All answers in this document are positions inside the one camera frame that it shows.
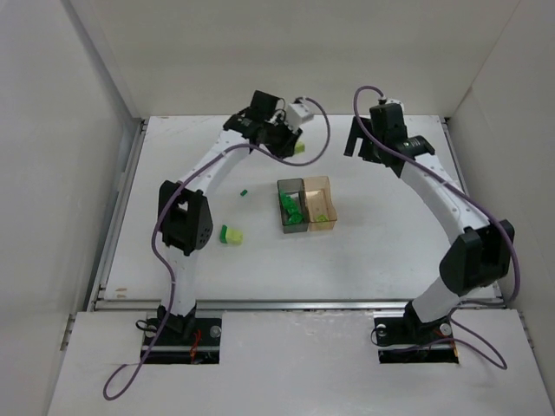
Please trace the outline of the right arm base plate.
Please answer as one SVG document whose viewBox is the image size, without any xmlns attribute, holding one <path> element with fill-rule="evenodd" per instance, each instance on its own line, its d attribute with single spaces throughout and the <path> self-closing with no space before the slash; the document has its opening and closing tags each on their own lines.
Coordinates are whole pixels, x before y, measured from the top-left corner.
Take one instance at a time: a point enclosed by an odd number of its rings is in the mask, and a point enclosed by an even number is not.
<svg viewBox="0 0 555 416">
<path fill-rule="evenodd" d="M 381 364 L 459 363 L 447 318 L 413 328 L 404 317 L 377 315 L 371 340 Z"/>
</svg>

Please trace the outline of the light green curved lego brick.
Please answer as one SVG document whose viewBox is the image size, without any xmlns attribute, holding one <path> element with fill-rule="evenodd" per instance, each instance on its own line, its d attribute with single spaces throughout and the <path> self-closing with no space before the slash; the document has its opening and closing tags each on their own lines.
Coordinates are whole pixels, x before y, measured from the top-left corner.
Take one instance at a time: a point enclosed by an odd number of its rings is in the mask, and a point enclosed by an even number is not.
<svg viewBox="0 0 555 416">
<path fill-rule="evenodd" d="M 243 243 L 243 232 L 228 228 L 225 234 L 225 240 L 228 244 L 241 245 Z"/>
</svg>

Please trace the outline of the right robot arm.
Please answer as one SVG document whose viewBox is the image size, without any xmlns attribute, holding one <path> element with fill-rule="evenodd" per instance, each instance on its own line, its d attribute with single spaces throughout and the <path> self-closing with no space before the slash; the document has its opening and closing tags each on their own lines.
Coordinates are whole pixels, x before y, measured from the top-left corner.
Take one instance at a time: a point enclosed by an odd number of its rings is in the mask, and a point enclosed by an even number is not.
<svg viewBox="0 0 555 416">
<path fill-rule="evenodd" d="M 406 305 L 401 318 L 385 324 L 391 344 L 430 342 L 460 301 L 507 275 L 514 228 L 506 220 L 490 219 L 467 200 L 432 145 L 420 135 L 408 135 L 398 102 L 381 99 L 370 108 L 369 117 L 355 117 L 344 153 L 391 169 L 416 192 L 447 235 L 450 247 L 440 261 L 438 277 Z"/>
</svg>

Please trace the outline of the dark green 2x4 lego brick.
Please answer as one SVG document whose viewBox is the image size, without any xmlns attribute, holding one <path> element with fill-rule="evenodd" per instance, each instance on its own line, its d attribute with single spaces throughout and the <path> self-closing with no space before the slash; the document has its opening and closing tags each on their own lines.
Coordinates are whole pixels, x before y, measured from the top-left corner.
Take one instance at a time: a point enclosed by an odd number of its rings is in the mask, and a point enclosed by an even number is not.
<svg viewBox="0 0 555 416">
<path fill-rule="evenodd" d="M 304 221 L 299 205 L 290 195 L 281 193 L 280 202 L 286 214 L 286 224 L 301 224 Z"/>
</svg>

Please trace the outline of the light green small lego brick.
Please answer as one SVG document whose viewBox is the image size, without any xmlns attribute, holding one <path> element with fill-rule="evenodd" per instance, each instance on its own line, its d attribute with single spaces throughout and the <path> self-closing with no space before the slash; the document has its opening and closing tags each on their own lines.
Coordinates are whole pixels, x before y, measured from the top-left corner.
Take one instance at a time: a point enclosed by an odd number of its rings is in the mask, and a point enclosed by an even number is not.
<svg viewBox="0 0 555 416">
<path fill-rule="evenodd" d="M 294 146 L 294 154 L 300 154 L 304 152 L 305 152 L 305 144 L 299 140 Z"/>
</svg>

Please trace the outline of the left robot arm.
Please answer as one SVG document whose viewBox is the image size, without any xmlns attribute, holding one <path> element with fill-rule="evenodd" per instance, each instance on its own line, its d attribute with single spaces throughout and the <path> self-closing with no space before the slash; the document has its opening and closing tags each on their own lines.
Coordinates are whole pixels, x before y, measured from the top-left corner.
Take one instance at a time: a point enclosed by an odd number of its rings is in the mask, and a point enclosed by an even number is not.
<svg viewBox="0 0 555 416">
<path fill-rule="evenodd" d="M 182 179 L 159 188 L 158 218 L 151 237 L 153 253 L 169 273 L 169 290 L 157 309 L 163 328 L 190 331 L 196 308 L 196 256 L 213 232 L 209 197 L 246 156 L 260 151 L 289 164 L 313 113 L 302 98 L 278 105 L 277 96 L 256 91 L 251 103 L 231 115 L 201 161 Z M 156 248 L 162 243 L 162 249 Z"/>
</svg>

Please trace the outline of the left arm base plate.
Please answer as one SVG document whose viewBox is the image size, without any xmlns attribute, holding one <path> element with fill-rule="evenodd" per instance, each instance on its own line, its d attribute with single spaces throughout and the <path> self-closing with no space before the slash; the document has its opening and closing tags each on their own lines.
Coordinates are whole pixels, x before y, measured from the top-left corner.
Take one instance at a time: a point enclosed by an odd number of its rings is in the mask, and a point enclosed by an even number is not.
<svg viewBox="0 0 555 416">
<path fill-rule="evenodd" d="M 146 364 L 217 365 L 220 357 L 222 318 L 199 317 L 179 335 L 164 328 L 145 359 Z"/>
</svg>

